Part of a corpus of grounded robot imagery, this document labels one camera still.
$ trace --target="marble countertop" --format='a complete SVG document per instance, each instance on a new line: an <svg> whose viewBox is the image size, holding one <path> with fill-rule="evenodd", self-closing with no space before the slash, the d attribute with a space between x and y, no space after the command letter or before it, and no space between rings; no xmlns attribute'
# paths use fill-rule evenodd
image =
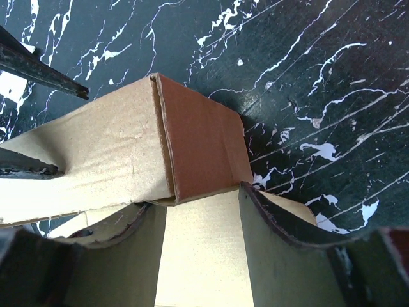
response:
<svg viewBox="0 0 409 307"><path fill-rule="evenodd" d="M254 184L338 233L408 224L409 1L7 0L0 23L95 99L151 72L238 111ZM6 141L83 105L29 84Z"/></svg>

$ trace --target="black and white marble pattern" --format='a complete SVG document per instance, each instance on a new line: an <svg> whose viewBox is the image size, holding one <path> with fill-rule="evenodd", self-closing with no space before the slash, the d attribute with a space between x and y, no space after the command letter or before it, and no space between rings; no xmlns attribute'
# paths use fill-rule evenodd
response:
<svg viewBox="0 0 409 307"><path fill-rule="evenodd" d="M7 0L0 23L91 98L161 72L238 111L254 184L324 229L408 224L408 0ZM1 138L83 103L30 84Z"/></svg>

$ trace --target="brown cardboard box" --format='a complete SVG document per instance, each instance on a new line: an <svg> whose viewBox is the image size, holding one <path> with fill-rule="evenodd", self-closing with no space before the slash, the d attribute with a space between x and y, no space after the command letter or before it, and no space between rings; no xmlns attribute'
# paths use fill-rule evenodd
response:
<svg viewBox="0 0 409 307"><path fill-rule="evenodd" d="M139 201L176 205L252 181L239 115L160 74L0 147L66 171L2 179L1 224Z"/></svg>

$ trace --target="black marble surface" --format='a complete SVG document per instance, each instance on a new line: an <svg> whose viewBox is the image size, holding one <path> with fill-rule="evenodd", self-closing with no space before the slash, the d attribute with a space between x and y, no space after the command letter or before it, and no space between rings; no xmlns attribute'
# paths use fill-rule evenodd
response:
<svg viewBox="0 0 409 307"><path fill-rule="evenodd" d="M7 0L0 23L91 98L161 72L238 111L254 184L356 233L408 224L408 11L407 0ZM83 103L30 84L18 104L3 100L1 139Z"/></svg>

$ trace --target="marble table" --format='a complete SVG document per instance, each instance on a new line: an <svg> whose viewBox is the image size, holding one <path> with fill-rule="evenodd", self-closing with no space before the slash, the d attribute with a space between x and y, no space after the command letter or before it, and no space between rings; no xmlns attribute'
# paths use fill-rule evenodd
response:
<svg viewBox="0 0 409 307"><path fill-rule="evenodd" d="M408 0L91 2L7 0L0 23L93 99L161 72L238 111L254 185L328 231L408 224ZM83 103L29 84L0 138Z"/></svg>

